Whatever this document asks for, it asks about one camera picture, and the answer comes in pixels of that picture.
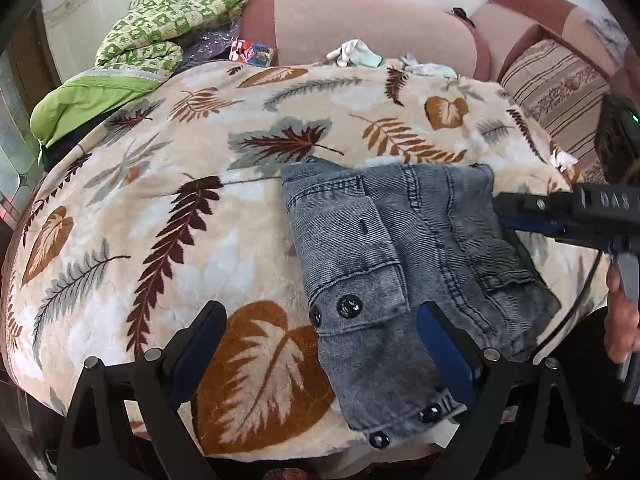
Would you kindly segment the person right hand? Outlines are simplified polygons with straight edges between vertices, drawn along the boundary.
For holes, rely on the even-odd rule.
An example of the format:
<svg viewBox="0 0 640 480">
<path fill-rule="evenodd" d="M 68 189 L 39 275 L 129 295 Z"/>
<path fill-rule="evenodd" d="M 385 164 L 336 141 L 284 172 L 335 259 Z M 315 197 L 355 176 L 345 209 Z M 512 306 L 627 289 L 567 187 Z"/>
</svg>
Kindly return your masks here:
<svg viewBox="0 0 640 480">
<path fill-rule="evenodd" d="M 622 279 L 617 266 L 610 266 L 606 276 L 608 284 L 608 313 L 605 318 L 604 344 L 608 357 L 622 364 L 639 351 L 639 311 L 623 292 Z"/>
</svg>

